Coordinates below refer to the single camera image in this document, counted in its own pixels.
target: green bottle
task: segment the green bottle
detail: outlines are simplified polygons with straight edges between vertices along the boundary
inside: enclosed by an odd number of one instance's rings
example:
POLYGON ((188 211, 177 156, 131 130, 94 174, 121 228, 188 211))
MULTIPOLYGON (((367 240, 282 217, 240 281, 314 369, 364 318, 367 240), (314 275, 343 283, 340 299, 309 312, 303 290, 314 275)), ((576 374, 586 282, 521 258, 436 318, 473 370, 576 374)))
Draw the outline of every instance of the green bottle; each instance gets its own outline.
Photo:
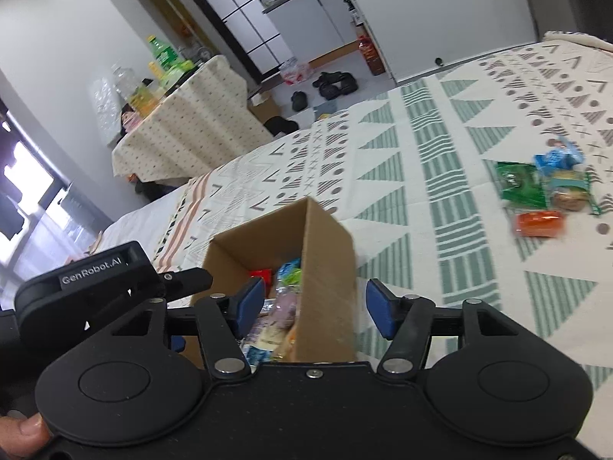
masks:
POLYGON ((177 52, 175 52, 175 49, 171 44, 161 41, 153 35, 149 36, 148 41, 149 45, 151 46, 153 56, 165 71, 168 71, 172 66, 183 62, 182 58, 180 58, 177 52))

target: human hand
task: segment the human hand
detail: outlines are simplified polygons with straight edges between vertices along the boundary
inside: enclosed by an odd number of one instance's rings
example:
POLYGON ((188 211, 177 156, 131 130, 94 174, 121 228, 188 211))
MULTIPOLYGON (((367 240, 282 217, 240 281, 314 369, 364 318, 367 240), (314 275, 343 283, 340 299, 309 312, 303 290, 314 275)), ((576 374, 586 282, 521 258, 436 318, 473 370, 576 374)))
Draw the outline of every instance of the human hand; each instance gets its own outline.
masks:
POLYGON ((0 450, 7 453, 10 459, 33 455, 50 437, 40 413, 23 420, 0 418, 0 450))

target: black shoe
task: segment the black shoe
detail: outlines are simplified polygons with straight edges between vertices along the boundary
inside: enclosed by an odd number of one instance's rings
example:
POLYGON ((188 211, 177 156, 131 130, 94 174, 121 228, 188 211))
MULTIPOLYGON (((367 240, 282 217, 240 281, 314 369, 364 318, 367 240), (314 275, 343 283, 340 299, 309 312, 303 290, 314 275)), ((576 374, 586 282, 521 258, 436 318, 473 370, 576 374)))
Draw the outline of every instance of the black shoe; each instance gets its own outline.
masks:
POLYGON ((343 95, 349 95, 350 93, 357 91, 357 81, 348 72, 344 72, 341 74, 340 81, 341 81, 340 90, 343 95))
POLYGON ((285 133, 289 135, 294 131, 298 131, 298 123, 295 121, 289 121, 289 119, 281 118, 281 116, 274 116, 264 123, 264 127, 270 132, 271 135, 277 136, 279 133, 285 133))
POLYGON ((320 95, 326 100, 334 100, 336 97, 340 96, 340 94, 341 90, 339 90, 338 86, 327 83, 320 86, 320 95))
POLYGON ((346 73, 341 72, 323 72, 319 79, 313 82, 313 87, 319 88, 324 84, 332 84, 341 80, 342 75, 346 73))
POLYGON ((292 95, 292 109, 294 112, 300 112, 308 107, 307 94, 304 91, 296 91, 292 95))

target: geometric pattern blanket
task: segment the geometric pattern blanket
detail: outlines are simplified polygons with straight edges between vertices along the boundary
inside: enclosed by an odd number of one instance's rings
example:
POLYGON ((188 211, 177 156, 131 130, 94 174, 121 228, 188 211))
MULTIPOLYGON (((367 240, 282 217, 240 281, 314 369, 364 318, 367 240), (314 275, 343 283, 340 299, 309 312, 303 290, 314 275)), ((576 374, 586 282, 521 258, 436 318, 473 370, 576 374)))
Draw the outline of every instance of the geometric pattern blanket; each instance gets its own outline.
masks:
MULTIPOLYGON (((585 368, 595 398, 579 439, 613 458, 612 95, 613 56, 567 41, 419 79, 190 181, 153 264, 201 265, 214 234, 311 195, 354 239, 360 358, 388 346, 366 279, 438 306, 478 297, 585 368), (495 164, 531 163, 559 135, 585 155, 602 215, 571 213, 562 238, 518 238, 495 164)), ((428 364, 455 349, 436 338, 428 364)))

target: cardboard box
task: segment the cardboard box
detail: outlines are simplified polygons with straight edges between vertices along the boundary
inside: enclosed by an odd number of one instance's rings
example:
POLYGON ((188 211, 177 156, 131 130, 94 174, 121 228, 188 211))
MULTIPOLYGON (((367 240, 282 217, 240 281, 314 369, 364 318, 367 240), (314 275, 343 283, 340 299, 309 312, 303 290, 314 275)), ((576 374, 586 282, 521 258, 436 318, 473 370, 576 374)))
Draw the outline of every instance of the cardboard box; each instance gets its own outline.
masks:
POLYGON ((281 115, 281 110, 269 91, 256 93, 247 101, 247 107, 257 120, 264 124, 270 118, 281 115))
MULTIPOLYGON (((277 269, 302 258, 302 293, 292 362, 353 361, 356 257, 351 235, 310 197, 216 235, 204 268, 215 292, 234 295, 250 270, 277 269)), ((197 341, 184 353, 196 364, 197 341)))

